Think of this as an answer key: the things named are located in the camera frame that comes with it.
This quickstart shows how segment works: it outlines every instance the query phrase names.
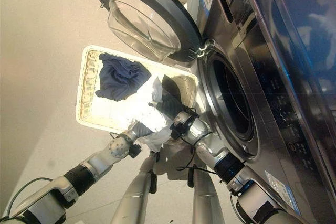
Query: metal joint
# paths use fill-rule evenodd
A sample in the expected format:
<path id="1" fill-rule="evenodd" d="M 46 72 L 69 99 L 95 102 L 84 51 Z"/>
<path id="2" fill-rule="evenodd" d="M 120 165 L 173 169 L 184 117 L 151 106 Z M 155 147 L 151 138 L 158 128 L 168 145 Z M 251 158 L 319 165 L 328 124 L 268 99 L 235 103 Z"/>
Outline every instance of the metal joint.
<path id="1" fill-rule="evenodd" d="M 206 51 L 212 49 L 215 46 L 215 41 L 213 39 L 208 39 L 204 43 L 203 47 L 200 47 L 197 51 L 197 57 L 201 58 L 205 55 Z"/>

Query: black cable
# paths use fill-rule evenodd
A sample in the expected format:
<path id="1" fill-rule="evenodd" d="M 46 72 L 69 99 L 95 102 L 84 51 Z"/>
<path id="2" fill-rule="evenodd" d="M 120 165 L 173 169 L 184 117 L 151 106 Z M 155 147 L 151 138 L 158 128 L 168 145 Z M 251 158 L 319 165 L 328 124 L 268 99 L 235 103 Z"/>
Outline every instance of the black cable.
<path id="1" fill-rule="evenodd" d="M 217 175 L 217 173 L 215 173 L 215 172 L 212 172 L 212 171 L 207 170 L 207 169 L 199 168 L 197 166 L 179 166 L 177 168 L 201 170 L 201 171 L 206 172 L 206 173 L 212 173 L 212 174 L 216 174 Z"/>
<path id="2" fill-rule="evenodd" d="M 10 201 L 9 205 L 8 205 L 8 208 L 7 208 L 7 216 L 9 218 L 9 216 L 11 215 L 10 213 L 10 210 L 12 209 L 12 206 L 13 206 L 13 203 L 15 201 L 15 199 L 17 198 L 17 196 L 19 196 L 19 194 L 27 187 L 29 186 L 31 183 L 35 182 L 35 181 L 38 181 L 38 180 L 47 180 L 47 181 L 52 181 L 51 178 L 44 178 L 44 177 L 41 177 L 41 178 L 34 178 L 33 180 L 29 181 L 28 183 L 26 183 L 23 187 L 20 188 L 19 191 L 17 191 L 17 193 L 14 195 L 14 197 L 12 198 L 12 200 Z"/>
<path id="3" fill-rule="evenodd" d="M 111 136 L 113 139 L 116 139 L 116 137 L 114 137 L 112 134 L 119 136 L 119 134 L 117 134 L 116 132 L 110 132 L 110 136 Z"/>
<path id="4" fill-rule="evenodd" d="M 199 142 L 199 140 L 201 140 L 202 138 L 210 135 L 212 133 L 212 131 L 209 131 L 208 133 L 204 134 L 203 136 L 201 136 L 199 139 L 197 139 L 197 141 L 193 144 L 193 146 L 195 147 L 195 145 Z"/>
<path id="5" fill-rule="evenodd" d="M 193 149 L 193 155 L 192 155 L 191 159 L 189 160 L 189 162 L 186 164 L 185 167 L 188 167 L 188 166 L 189 166 L 189 164 L 191 163 L 191 161 L 194 159 L 194 156 L 195 156 L 195 150 Z M 182 166 L 179 166 L 179 167 L 176 168 L 176 170 L 179 171 L 179 172 L 181 172 L 181 171 L 183 171 L 183 170 L 186 169 L 186 168 L 184 168 L 184 167 L 182 167 Z"/>
<path id="6" fill-rule="evenodd" d="M 233 208 L 233 211 L 235 212 L 236 216 L 238 217 L 238 219 L 241 221 L 241 223 L 243 224 L 247 224 L 246 222 L 244 222 L 244 220 L 242 219 L 242 217 L 240 216 L 240 214 L 237 212 L 237 209 L 233 203 L 233 199 L 232 199 L 232 193 L 230 192 L 230 201 L 231 201 L 231 206 Z"/>
<path id="7" fill-rule="evenodd" d="M 180 139 L 182 139 L 185 143 L 187 143 L 187 144 L 189 144 L 189 145 L 192 146 L 192 148 L 193 148 L 193 149 L 192 149 L 192 150 L 193 150 L 193 155 L 192 155 L 191 159 L 189 160 L 189 162 L 188 162 L 185 166 L 179 166 L 179 167 L 177 167 L 177 168 L 176 168 L 177 171 L 181 172 L 181 171 L 183 171 L 184 169 L 189 168 L 189 164 L 191 163 L 191 161 L 192 161 L 192 160 L 194 159 L 194 157 L 195 157 L 195 153 L 196 153 L 196 151 L 195 151 L 195 145 L 199 142 L 199 140 L 201 140 L 202 138 L 208 136 L 208 135 L 211 134 L 211 133 L 212 133 L 212 132 L 210 131 L 210 132 L 204 134 L 204 135 L 201 136 L 199 139 L 197 139 L 197 141 L 196 141 L 194 144 L 191 144 L 191 143 L 187 142 L 184 138 L 180 137 Z"/>
<path id="8" fill-rule="evenodd" d="M 184 143 L 187 143 L 188 145 L 190 145 L 191 147 L 193 147 L 193 145 L 189 142 L 187 142 L 183 137 L 180 136 L 180 139 L 184 142 Z"/>

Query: front-loading washing machine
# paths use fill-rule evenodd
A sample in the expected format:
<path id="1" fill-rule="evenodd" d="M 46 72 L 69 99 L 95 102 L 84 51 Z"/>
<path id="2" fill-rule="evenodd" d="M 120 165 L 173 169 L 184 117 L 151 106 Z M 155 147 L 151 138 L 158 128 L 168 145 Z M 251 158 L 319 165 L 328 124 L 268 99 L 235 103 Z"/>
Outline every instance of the front-loading washing machine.
<path id="1" fill-rule="evenodd" d="M 321 50 L 332 66 L 315 82 L 302 62 L 316 41 L 302 41 L 335 19 L 335 2 L 300 1 L 199 0 L 194 21 L 178 0 L 100 0 L 109 27 L 127 45 L 195 71 L 201 112 L 233 153 L 310 223 L 333 223 L 336 78 L 326 51 L 334 45 Z M 317 21 L 298 28 L 300 14 Z M 324 29 L 335 42 L 333 29 Z"/>

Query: wicker basket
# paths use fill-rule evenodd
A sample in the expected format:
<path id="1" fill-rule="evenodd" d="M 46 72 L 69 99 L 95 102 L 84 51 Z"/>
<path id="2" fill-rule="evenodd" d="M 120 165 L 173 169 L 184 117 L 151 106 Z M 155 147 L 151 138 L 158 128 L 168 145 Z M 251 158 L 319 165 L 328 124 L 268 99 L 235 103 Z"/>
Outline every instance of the wicker basket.
<path id="1" fill-rule="evenodd" d="M 125 54 L 108 48 L 88 46 L 84 49 L 78 84 L 76 120 L 82 125 L 97 128 L 109 132 L 120 133 L 125 129 L 118 127 L 117 120 L 122 115 L 97 116 L 92 106 L 96 96 L 95 91 L 99 89 L 99 72 L 102 62 L 99 60 L 101 53 L 108 53 L 142 63 L 152 74 L 167 75 L 172 78 L 180 89 L 182 103 L 192 106 L 195 100 L 198 79 L 195 75 L 172 68 L 141 57 Z"/>

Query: robotic hand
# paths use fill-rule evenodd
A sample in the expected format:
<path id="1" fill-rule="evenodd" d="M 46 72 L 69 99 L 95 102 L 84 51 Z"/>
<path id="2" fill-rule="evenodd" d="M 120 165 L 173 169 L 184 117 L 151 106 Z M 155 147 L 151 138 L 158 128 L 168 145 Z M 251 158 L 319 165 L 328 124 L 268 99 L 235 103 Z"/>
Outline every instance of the robotic hand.
<path id="1" fill-rule="evenodd" d="M 24 200 L 5 221 L 10 223 L 63 223 L 65 208 L 71 207 L 86 190 L 112 166 L 130 155 L 135 158 L 140 146 L 133 142 L 152 131 L 138 122 L 114 138 L 105 149 L 92 154 L 78 166 Z"/>
<path id="2" fill-rule="evenodd" d="M 152 105 L 173 120 L 172 137 L 181 136 L 193 145 L 199 158 L 238 197 L 236 207 L 246 223 L 306 223 L 273 188 L 229 151 L 196 111 L 181 105 L 170 94 L 163 97 L 163 103 Z"/>

